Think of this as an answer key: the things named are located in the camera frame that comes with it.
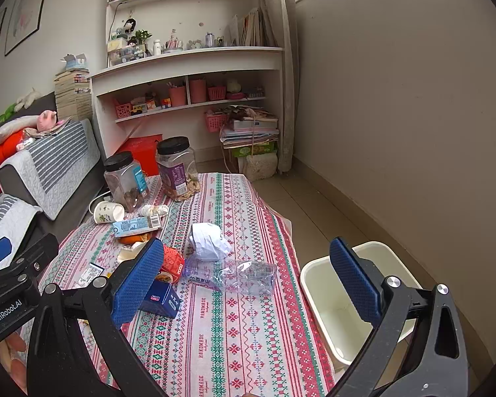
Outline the person's left hand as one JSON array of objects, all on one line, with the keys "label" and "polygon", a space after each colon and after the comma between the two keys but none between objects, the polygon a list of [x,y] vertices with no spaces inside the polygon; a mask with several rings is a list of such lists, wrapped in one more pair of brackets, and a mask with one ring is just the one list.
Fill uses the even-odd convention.
[{"label": "person's left hand", "polygon": [[26,351],[25,341],[17,331],[0,342],[0,362],[14,383],[27,394],[26,367],[19,353]]}]

